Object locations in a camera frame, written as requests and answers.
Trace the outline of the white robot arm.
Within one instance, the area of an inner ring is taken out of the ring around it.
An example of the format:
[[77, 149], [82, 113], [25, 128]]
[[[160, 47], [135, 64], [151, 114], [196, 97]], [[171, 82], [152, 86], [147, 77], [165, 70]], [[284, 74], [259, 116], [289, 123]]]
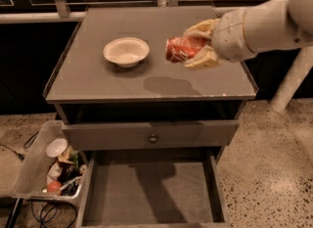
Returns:
[[313, 43], [313, 0], [270, 0], [202, 21], [184, 34], [208, 40], [184, 63], [189, 69], [215, 68], [268, 51], [307, 47]]

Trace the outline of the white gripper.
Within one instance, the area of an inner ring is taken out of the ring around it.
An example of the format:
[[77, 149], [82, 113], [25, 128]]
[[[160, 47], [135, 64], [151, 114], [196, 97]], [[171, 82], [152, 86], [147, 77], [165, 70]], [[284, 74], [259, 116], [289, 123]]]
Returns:
[[190, 26], [183, 35], [211, 38], [211, 47], [205, 45], [184, 63], [184, 67], [192, 70], [216, 68], [220, 65], [219, 58], [231, 63], [254, 58], [256, 53], [246, 40], [250, 21], [256, 22], [254, 16], [253, 8], [240, 8], [224, 14], [219, 20], [209, 19]]

